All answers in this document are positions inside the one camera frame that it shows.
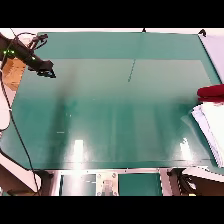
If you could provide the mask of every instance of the black clamp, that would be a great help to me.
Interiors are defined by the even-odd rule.
[[[204,37],[206,37],[206,31],[202,29],[198,34],[202,34]]]

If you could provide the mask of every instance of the white cloth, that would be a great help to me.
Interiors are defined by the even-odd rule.
[[[224,36],[199,35],[222,83],[224,83]]]
[[[192,115],[204,133],[219,167],[224,167],[224,105],[203,103],[193,109]]]

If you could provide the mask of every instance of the metal bracket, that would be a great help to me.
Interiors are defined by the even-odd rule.
[[[118,173],[104,172],[97,174],[96,196],[119,196]]]

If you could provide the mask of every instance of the green table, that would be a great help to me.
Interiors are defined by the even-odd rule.
[[[36,54],[57,78],[26,70],[13,103],[34,168],[216,166],[191,115],[197,89],[220,83],[197,35],[48,36]],[[29,168],[12,124],[1,148]]]

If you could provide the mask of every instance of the table surface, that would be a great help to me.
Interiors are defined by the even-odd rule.
[[[220,83],[197,35],[48,36],[36,54],[57,78],[26,70],[13,103],[34,168],[216,166],[191,115],[197,89]],[[29,168],[12,124],[1,148]]]

